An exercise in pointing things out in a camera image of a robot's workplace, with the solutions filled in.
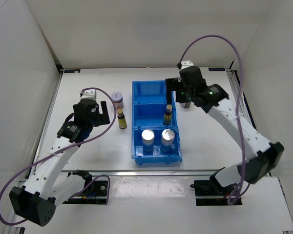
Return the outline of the yellow-label small bottle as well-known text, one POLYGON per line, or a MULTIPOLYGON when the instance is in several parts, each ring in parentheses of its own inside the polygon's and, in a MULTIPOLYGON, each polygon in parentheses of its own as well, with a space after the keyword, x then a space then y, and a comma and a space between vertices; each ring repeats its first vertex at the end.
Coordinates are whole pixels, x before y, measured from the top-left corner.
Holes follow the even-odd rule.
POLYGON ((163 117, 163 124, 164 125, 170 125, 171 118, 172 118, 172 110, 173 110, 172 105, 169 104, 166 106, 166 110, 165 110, 164 117, 163 117))
POLYGON ((117 118, 120 129, 125 129, 127 127, 126 118, 122 109, 117 110, 117 118))

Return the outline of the silver-lid shaker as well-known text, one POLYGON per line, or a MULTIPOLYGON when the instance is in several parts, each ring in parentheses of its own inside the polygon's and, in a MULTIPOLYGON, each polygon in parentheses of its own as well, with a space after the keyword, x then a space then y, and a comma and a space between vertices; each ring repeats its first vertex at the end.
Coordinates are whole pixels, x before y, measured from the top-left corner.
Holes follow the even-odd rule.
POLYGON ((145 155, 153 155, 155 133, 151 129, 142 131, 142 149, 145 155))
POLYGON ((161 134, 160 149, 162 152, 168 152, 172 148, 175 139, 175 133, 171 129, 164 129, 161 134))

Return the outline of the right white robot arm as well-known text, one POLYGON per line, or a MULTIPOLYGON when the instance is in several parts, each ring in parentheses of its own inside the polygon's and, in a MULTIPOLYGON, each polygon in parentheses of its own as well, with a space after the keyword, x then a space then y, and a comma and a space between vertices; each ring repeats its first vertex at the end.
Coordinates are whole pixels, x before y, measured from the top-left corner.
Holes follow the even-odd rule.
POLYGON ((199 67, 182 66, 179 77, 167 78, 166 101, 192 102, 216 120, 242 150, 242 162, 224 167, 210 177, 209 188, 215 195, 228 186, 242 182, 255 184, 279 163, 284 152, 280 142, 272 143, 235 111, 228 93, 218 84, 207 85, 199 67))

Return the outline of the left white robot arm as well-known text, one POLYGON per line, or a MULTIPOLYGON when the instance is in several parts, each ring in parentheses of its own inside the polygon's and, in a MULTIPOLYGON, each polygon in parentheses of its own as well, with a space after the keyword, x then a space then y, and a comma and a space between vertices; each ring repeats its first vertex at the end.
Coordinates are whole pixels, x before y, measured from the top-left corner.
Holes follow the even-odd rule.
POLYGON ((56 208, 77 195, 94 194, 92 175, 83 170, 69 173, 60 184, 55 182, 69 159, 85 142, 94 127, 110 123, 105 101, 82 98, 73 105, 70 114, 57 132, 49 154, 37 170, 20 187, 14 187, 9 197, 15 214, 41 227, 48 224, 56 208))

